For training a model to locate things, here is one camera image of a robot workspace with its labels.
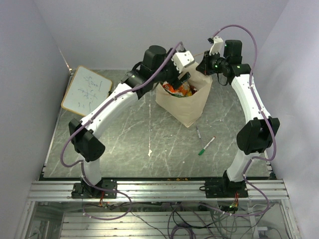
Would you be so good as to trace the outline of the orange snack bag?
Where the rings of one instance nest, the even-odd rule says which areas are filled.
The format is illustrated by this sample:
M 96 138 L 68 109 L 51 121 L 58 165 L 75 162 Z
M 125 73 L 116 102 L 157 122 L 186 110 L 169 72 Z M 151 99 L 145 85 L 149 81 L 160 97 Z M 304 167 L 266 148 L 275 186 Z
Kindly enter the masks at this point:
M 162 86 L 166 92 L 169 94 L 178 97 L 178 98 L 183 98 L 183 97 L 190 97 L 193 95 L 191 91 L 191 87 L 188 82 L 183 83 L 179 88 L 174 89 L 172 85 L 169 83 L 165 83 Z

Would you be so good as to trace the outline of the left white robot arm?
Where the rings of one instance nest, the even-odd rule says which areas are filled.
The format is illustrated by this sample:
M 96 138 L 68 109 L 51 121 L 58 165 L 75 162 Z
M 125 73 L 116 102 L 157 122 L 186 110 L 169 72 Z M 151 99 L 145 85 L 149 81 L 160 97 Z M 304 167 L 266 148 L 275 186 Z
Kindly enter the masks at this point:
M 81 157 L 78 163 L 81 165 L 84 192 L 89 197 L 96 198 L 102 191 L 100 157 L 105 151 L 99 140 L 102 133 L 124 110 L 150 92 L 154 84 L 167 82 L 178 89 L 190 77 L 189 73 L 182 76 L 182 71 L 192 63 L 194 57 L 184 47 L 165 50 L 152 45 L 145 51 L 143 60 L 125 75 L 96 109 L 81 120 L 69 122 L 69 142 Z

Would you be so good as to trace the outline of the beige paper bag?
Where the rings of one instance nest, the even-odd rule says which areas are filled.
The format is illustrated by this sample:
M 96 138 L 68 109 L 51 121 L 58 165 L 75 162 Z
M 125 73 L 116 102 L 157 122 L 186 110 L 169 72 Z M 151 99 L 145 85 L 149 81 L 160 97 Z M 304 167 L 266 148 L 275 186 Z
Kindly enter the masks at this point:
M 198 72 L 197 66 L 195 62 L 184 70 L 190 73 L 190 86 L 197 89 L 194 95 L 176 97 L 165 91 L 162 85 L 156 87 L 156 103 L 185 127 L 190 127 L 201 117 L 212 86 L 212 78 Z

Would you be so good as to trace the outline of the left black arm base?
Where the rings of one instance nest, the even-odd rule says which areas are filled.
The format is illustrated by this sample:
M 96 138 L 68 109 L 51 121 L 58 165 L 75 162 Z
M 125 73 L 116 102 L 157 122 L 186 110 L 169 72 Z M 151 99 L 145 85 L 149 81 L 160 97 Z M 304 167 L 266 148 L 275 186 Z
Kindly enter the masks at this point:
M 80 183 L 75 183 L 71 192 L 72 199 L 115 199 L 117 196 L 117 183 L 113 180 L 102 179 L 96 185 L 99 189 L 89 186 L 84 179 Z

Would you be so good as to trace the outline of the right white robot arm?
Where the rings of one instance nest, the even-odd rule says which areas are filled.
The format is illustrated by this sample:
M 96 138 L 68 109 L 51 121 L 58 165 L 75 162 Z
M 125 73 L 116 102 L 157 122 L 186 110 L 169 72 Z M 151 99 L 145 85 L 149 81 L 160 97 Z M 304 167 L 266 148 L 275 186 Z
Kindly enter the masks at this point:
M 219 36 L 208 40 L 211 48 L 204 52 L 203 59 L 196 70 L 203 75 L 222 74 L 226 84 L 230 85 L 241 104 L 245 116 L 245 125 L 237 133 L 237 154 L 226 170 L 228 180 L 220 184 L 220 193 L 231 197 L 237 192 L 237 182 L 250 168 L 252 161 L 262 157 L 264 151 L 273 144 L 280 122 L 271 117 L 264 107 L 254 84 L 249 64 L 242 63 L 242 42 L 240 40 L 223 41 Z

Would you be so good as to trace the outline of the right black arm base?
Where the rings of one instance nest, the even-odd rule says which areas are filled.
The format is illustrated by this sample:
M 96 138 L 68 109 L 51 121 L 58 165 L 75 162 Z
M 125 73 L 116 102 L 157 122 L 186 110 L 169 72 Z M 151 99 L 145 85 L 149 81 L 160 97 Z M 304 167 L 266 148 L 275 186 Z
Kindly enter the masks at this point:
M 230 181 L 227 173 L 222 177 L 212 177 L 205 181 L 199 190 L 204 192 L 206 198 L 247 198 L 248 191 L 244 180 L 239 182 Z

